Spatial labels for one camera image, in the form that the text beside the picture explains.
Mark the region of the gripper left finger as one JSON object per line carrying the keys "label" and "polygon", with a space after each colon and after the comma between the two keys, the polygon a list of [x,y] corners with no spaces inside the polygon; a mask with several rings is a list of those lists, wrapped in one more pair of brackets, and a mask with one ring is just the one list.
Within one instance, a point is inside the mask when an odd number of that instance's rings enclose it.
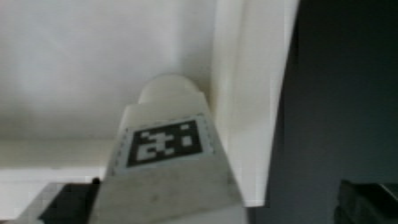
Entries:
{"label": "gripper left finger", "polygon": [[18,224],[89,224],[101,180],[50,183],[16,218]]}

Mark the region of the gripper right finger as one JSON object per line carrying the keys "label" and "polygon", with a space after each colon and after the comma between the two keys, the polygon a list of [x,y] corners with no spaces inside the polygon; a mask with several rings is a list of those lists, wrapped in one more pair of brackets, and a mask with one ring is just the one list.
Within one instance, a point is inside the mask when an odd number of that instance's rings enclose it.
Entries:
{"label": "gripper right finger", "polygon": [[336,224],[398,224],[398,183],[341,181]]}

